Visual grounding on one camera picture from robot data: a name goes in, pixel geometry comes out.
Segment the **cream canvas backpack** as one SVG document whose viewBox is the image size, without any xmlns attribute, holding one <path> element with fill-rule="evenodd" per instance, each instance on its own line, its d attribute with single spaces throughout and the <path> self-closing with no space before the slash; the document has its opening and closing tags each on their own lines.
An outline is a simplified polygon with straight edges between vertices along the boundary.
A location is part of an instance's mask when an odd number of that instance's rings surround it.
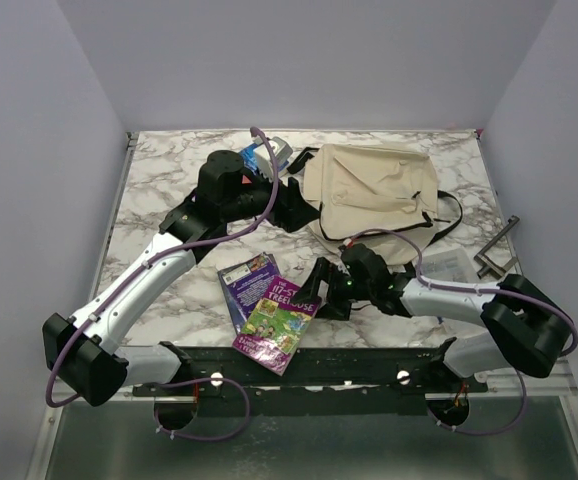
<svg viewBox="0 0 578 480">
<path fill-rule="evenodd" d="M 319 213 L 308 228 L 332 253 L 355 237 L 387 265 L 404 265 L 463 220 L 458 199 L 439 188 L 430 157 L 405 145 L 307 147 L 287 172 L 304 174 L 303 198 Z"/>
</svg>

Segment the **dark purple book underneath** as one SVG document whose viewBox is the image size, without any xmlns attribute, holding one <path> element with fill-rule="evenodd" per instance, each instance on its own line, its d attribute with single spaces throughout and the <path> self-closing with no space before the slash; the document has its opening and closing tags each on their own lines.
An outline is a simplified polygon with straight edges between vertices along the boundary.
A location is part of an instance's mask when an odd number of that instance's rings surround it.
<svg viewBox="0 0 578 480">
<path fill-rule="evenodd" d="M 217 275 L 234 330 L 239 333 L 279 269 L 273 254 L 261 253 L 219 270 Z"/>
</svg>

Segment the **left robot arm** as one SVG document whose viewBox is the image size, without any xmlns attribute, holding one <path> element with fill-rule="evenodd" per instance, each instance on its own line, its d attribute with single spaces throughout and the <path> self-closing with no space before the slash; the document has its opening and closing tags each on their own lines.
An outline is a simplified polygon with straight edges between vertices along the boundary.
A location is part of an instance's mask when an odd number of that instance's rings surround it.
<svg viewBox="0 0 578 480">
<path fill-rule="evenodd" d="M 123 349 L 122 340 L 146 309 L 218 244 L 232 240 L 227 226 L 251 219 L 244 234 L 268 221 L 293 233 L 319 216 L 295 178 L 266 179 L 229 150 L 210 153 L 198 183 L 161 222 L 141 255 L 105 291 L 68 317 L 52 314 L 42 326 L 47 367 L 96 407 L 125 386 L 158 384 L 170 395 L 191 380 L 183 354 L 161 342 Z"/>
</svg>

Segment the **purple Treehouse book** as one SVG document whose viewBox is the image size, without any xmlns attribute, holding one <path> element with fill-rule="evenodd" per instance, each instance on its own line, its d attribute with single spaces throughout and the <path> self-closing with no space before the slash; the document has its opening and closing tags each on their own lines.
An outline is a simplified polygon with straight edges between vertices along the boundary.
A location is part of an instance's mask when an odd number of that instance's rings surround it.
<svg viewBox="0 0 578 480">
<path fill-rule="evenodd" d="M 298 290 L 274 276 L 232 343 L 236 351 L 278 376 L 285 373 L 322 302 L 316 295 L 294 304 Z"/>
</svg>

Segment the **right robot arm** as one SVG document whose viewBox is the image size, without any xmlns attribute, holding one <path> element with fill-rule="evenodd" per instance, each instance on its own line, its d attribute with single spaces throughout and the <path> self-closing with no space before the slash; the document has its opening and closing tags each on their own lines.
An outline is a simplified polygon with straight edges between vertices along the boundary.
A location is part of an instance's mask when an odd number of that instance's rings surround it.
<svg viewBox="0 0 578 480">
<path fill-rule="evenodd" d="M 327 285 L 317 314 L 346 320 L 353 303 L 367 301 L 380 312 L 403 318 L 441 317 L 484 328 L 484 333 L 446 341 L 433 357 L 429 379 L 449 392 L 465 378 L 487 370 L 513 368 L 546 378 L 567 345 L 576 340 L 573 324 L 525 277 L 467 284 L 418 278 L 413 270 L 392 272 L 385 260 L 362 244 L 347 247 L 340 265 L 317 259 L 293 303 L 317 300 Z"/>
</svg>

